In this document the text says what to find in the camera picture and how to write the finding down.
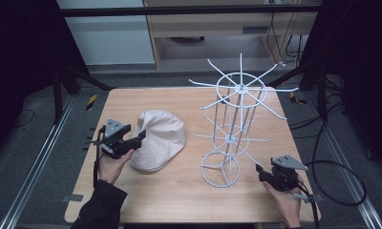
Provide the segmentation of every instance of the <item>background table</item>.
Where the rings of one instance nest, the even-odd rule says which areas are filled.
[[[97,129],[110,117],[133,130],[138,117],[147,110],[165,110],[184,122],[187,141],[184,148],[161,170],[144,174],[128,163],[116,182],[116,187],[128,193],[121,209],[122,222],[276,222],[282,218],[271,196],[266,192],[255,170],[255,163],[246,155],[237,157],[241,166],[239,180],[230,187],[217,188],[208,184],[201,174],[202,156],[214,148],[210,138],[213,126],[205,114],[213,118],[215,108],[200,110],[214,102],[216,91],[209,88],[147,88],[115,89],[107,98]],[[279,115],[284,115],[276,93],[268,93],[265,104]],[[251,142],[248,153],[270,171],[270,158],[291,155],[300,160],[287,122],[259,106],[250,138],[271,139]],[[93,165],[96,147],[90,147],[74,194],[83,195],[81,202],[71,201],[65,220],[75,221],[81,206],[93,192]],[[297,171],[310,190],[308,178]],[[302,221],[313,221],[309,204],[302,204]]]

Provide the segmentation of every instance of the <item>black sleeve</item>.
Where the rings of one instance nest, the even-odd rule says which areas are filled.
[[[127,194],[112,184],[99,180],[91,199],[83,205],[72,228],[119,227],[120,208]]]

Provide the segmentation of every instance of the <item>hand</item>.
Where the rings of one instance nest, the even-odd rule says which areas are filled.
[[[130,150],[120,159],[110,158],[101,152],[98,167],[99,179],[114,185],[120,173],[122,172],[123,166],[132,157],[134,152],[134,150]]]
[[[289,192],[278,192],[266,181],[263,181],[263,185],[276,201],[278,210],[284,218],[286,227],[300,227],[299,212],[301,209],[301,199],[292,195],[301,194],[299,188],[295,188]]]

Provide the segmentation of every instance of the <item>white hat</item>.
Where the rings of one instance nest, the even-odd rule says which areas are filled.
[[[129,162],[138,170],[161,169],[185,144],[184,123],[163,110],[149,110],[140,115],[133,137],[146,130],[146,137]]]

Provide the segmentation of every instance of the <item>white wire rack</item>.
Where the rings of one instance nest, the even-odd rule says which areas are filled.
[[[213,125],[212,135],[194,134],[194,136],[212,140],[214,149],[202,157],[201,173],[206,182],[219,188],[229,187],[239,179],[241,168],[237,156],[246,155],[255,163],[260,164],[247,152],[250,141],[270,140],[250,139],[248,136],[252,123],[257,119],[254,116],[256,108],[263,106],[275,116],[286,119],[265,104],[268,92],[298,90],[298,88],[291,90],[267,88],[261,78],[273,71],[277,65],[260,76],[254,76],[243,72],[242,60],[242,55],[240,55],[238,73],[225,74],[208,59],[209,64],[222,75],[216,85],[189,80],[193,84],[213,88],[217,92],[215,102],[200,108],[206,110],[215,106],[214,118],[205,115]]]

